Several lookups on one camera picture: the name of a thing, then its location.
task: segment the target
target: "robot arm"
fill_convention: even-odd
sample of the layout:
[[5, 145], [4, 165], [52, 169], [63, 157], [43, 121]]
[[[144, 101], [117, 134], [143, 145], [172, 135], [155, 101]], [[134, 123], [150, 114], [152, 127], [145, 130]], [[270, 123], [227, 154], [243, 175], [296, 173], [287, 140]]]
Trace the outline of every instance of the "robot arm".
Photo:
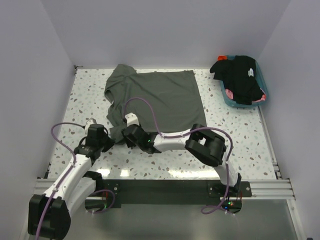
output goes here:
[[[141, 126], [131, 124], [122, 131], [128, 147], [138, 146], [149, 154], [162, 153], [169, 150], [188, 150], [200, 162], [215, 169], [223, 185], [227, 185], [227, 147], [225, 139], [211, 130], [199, 130], [185, 136], [191, 130], [202, 128], [200, 124], [194, 124], [191, 129], [174, 133], [147, 133]], [[228, 162], [229, 187], [233, 192], [238, 192], [241, 175]]]
[[[190, 130], [203, 126], [194, 124], [191, 129], [176, 133], [147, 133], [137, 117], [130, 113], [126, 116], [127, 128], [122, 131], [128, 147], [138, 146], [149, 154], [162, 153], [169, 150], [188, 150], [203, 164], [213, 167], [220, 176], [223, 185], [227, 184], [225, 139], [211, 130], [199, 130], [184, 136]], [[40, 236], [62, 240], [67, 235], [71, 225], [71, 217], [86, 197], [95, 191], [104, 189], [102, 175], [89, 171], [101, 152], [108, 151], [114, 141], [105, 132], [105, 127], [89, 120], [85, 127], [87, 136], [85, 144], [80, 142], [75, 148], [76, 161], [70, 160], [64, 172], [55, 183], [42, 195], [33, 195], [29, 202], [28, 233], [35, 235], [40, 217], [44, 211], [49, 196], [55, 191], [48, 211], [45, 213], [40, 228]], [[229, 191], [238, 193], [241, 176], [235, 171], [232, 163], [229, 166]]]
[[88, 170], [100, 157], [101, 152], [108, 151], [114, 145], [114, 141], [109, 138], [101, 124], [90, 124], [86, 127], [86, 132], [85, 144], [80, 142], [74, 150], [75, 162], [72, 158], [59, 178], [42, 195], [32, 196], [28, 213], [30, 235], [36, 235], [41, 215], [53, 191], [55, 194], [41, 224], [40, 236], [62, 240], [68, 233], [72, 215], [86, 197], [104, 189], [102, 175]]

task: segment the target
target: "pink fabric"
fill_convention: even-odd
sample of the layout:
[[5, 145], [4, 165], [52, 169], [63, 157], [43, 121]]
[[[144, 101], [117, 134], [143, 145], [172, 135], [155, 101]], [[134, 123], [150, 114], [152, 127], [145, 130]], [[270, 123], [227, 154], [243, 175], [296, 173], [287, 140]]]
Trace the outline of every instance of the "pink fabric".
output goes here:
[[[259, 100], [257, 100], [257, 101], [252, 101], [253, 103], [259, 103], [259, 102], [262, 102], [262, 101], [267, 100], [267, 95], [266, 95], [266, 93], [265, 93], [262, 89], [261, 89], [261, 91], [264, 93], [264, 94], [262, 95], [261, 99], [259, 99]], [[226, 94], [227, 97], [230, 98], [231, 100], [234, 99], [234, 93], [233, 93], [231, 90], [226, 89], [226, 90], [225, 90], [225, 94]]]
[[228, 98], [234, 99], [234, 93], [232, 91], [230, 91], [229, 89], [226, 89], [225, 93], [228, 96]]

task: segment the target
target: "white wall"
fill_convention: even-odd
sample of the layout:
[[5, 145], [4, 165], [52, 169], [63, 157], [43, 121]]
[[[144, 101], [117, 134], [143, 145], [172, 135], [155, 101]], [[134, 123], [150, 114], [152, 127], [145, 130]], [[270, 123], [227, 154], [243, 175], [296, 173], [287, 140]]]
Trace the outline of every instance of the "white wall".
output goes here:
[[0, 239], [16, 240], [48, 166], [73, 65], [39, 0], [2, 0], [0, 33]]
[[42, 0], [72, 62], [211, 67], [257, 58], [290, 0]]
[[319, 13], [319, 0], [292, 0], [258, 59], [270, 92], [263, 112], [276, 158], [315, 240], [320, 239]]

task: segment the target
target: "black mounting plate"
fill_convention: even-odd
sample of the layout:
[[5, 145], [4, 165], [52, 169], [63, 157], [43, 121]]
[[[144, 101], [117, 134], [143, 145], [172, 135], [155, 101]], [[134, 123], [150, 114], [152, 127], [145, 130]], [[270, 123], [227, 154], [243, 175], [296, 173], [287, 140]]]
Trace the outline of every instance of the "black mounting plate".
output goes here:
[[[116, 195], [113, 208], [122, 204], [216, 205], [225, 192], [220, 180], [131, 180], [104, 179], [105, 189]], [[250, 183], [242, 181], [242, 197], [251, 197]]]

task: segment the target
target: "black clothing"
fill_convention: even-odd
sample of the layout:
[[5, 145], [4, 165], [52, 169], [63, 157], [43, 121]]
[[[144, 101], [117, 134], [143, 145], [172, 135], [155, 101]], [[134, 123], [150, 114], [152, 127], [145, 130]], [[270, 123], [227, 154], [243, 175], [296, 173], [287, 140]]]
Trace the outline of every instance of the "black clothing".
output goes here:
[[223, 81], [224, 88], [233, 92], [233, 100], [238, 104], [251, 105], [264, 94], [256, 81], [256, 61], [252, 57], [219, 60], [210, 73], [215, 73], [214, 79]]

